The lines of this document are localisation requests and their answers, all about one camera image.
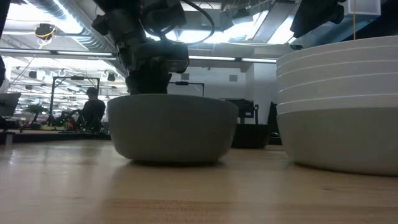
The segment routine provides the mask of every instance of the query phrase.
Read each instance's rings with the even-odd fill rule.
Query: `man sitting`
[[[85,103],[81,111],[81,115],[85,119],[85,126],[92,131],[101,129],[101,120],[105,112],[105,103],[98,99],[98,90],[89,87],[86,92],[88,101]]]

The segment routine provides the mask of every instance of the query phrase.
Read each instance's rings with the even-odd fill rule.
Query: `desk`
[[[289,164],[278,147],[233,149],[214,167],[147,167],[110,141],[0,149],[0,222],[398,223],[398,178]]]

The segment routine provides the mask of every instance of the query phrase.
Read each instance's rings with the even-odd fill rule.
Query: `white bowl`
[[[355,75],[304,83],[278,92],[278,102],[377,94],[398,94],[398,73]]]
[[[214,162],[231,147],[238,107],[183,95],[131,95],[108,103],[120,155],[136,161]]]
[[[348,50],[348,49],[355,49],[362,47],[380,47],[380,46],[392,46],[392,45],[398,45],[398,36],[375,37],[369,39],[339,42],[335,44],[326,44],[318,47],[311,47],[309,49],[298,50],[296,52],[284,55],[278,59],[277,66],[279,67],[292,60],[296,60],[313,54],[322,54],[330,51]]]
[[[398,46],[365,47],[309,55],[281,65],[277,69],[277,76],[279,77],[294,70],[320,65],[375,60],[398,60]]]
[[[398,175],[398,108],[348,108],[279,114],[289,159],[321,169]]]
[[[278,90],[331,78],[398,72],[398,60],[335,63],[303,68],[277,78]]]
[[[278,114],[347,108],[398,108],[398,94],[342,96],[302,100],[277,105]]]

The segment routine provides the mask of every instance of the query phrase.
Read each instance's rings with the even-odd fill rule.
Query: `white wall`
[[[268,123],[269,106],[277,102],[276,64],[255,63],[254,102],[260,106],[259,123]]]
[[[254,63],[246,73],[238,68],[188,68],[189,82],[205,84],[205,97],[244,98],[259,105],[259,123],[267,124],[269,106],[276,103],[276,64]],[[229,75],[238,75],[237,82],[230,82]],[[181,81],[181,75],[173,74],[171,82]],[[201,96],[200,85],[169,85],[169,94]]]
[[[246,74],[238,68],[188,68],[189,82],[204,83],[205,97],[209,98],[244,98]],[[238,75],[237,82],[230,82],[229,75]],[[181,81],[181,75],[173,74],[171,82]],[[169,94],[201,96],[200,85],[176,86],[169,85]]]

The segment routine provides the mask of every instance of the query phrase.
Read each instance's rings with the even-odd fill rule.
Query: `ceiling pipe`
[[[84,12],[71,0],[27,0],[37,9],[53,15],[65,29],[72,28],[81,32],[71,38],[80,43],[91,52],[116,52],[114,45],[101,34],[91,28],[91,21]],[[126,77],[126,70],[119,61],[108,62],[112,64],[120,74]]]

